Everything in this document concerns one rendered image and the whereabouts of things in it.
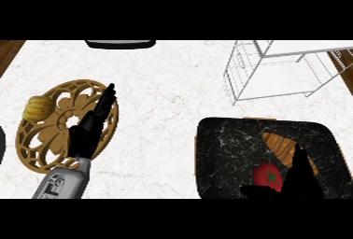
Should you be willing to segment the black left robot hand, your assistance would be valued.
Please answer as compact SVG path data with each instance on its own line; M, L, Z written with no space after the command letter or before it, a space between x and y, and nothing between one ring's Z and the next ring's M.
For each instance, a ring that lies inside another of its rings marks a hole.
M70 151L72 158L91 159L98 148L100 138L104 131L104 122L110 116L116 101L114 83L100 97L95 109L88 112L83 120L70 128Z

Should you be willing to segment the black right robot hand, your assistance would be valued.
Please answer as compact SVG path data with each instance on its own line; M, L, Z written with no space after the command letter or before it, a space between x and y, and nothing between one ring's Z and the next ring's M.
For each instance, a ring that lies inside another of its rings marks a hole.
M323 187L314 174L306 150L296 144L293 156L293 167L289 170L281 191L269 186L244 185L240 192L249 199L306 199L321 200L324 198Z

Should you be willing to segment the red tomato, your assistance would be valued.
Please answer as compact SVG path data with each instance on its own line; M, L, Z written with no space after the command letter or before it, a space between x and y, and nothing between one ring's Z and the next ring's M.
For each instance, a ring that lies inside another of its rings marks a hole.
M258 186L268 186L281 192L283 178L281 171L274 163L264 162L253 171L253 182Z

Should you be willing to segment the black marble tray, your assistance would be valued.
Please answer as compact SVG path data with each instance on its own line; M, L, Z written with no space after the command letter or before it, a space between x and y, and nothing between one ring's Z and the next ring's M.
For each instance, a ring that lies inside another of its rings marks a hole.
M283 174L289 168L267 146L262 135L277 134L306 149L320 169L318 181L329 199L353 199L353 177L330 129L317 122L206 118L199 123L197 183L204 199L241 199L253 171L269 162Z

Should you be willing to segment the gold ornate round trivet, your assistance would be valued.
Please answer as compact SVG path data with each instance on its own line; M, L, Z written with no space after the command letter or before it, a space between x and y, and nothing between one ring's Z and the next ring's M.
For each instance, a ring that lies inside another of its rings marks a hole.
M69 156L70 128L80 123L108 86L89 79L79 79L54 87L43 95L55 102L55 111L45 121L32 122L23 117L15 139L17 155L23 164L39 174L55 167L76 169L79 162ZM119 105L114 101L92 160L110 144L119 122Z

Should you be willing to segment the yellow-orange squash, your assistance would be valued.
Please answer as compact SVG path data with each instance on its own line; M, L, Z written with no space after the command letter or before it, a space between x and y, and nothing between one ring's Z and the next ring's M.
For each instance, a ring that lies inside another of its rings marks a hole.
M45 121L55 111L55 102L48 96L33 96L27 102L23 117L27 121Z

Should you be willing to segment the dark object at edge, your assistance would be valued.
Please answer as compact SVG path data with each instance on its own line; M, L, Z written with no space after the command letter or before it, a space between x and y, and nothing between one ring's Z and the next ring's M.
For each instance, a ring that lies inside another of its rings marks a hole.
M4 157L5 157L5 152L7 152L7 134L5 134L5 130L0 126L0 164L4 161Z

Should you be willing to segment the black and white appliance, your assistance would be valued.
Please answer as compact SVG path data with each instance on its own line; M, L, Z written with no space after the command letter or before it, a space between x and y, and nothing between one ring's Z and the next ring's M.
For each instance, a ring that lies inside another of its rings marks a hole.
M128 41L128 40L111 40L111 41L86 41L88 45L94 49L147 49L156 45L154 40L147 41Z

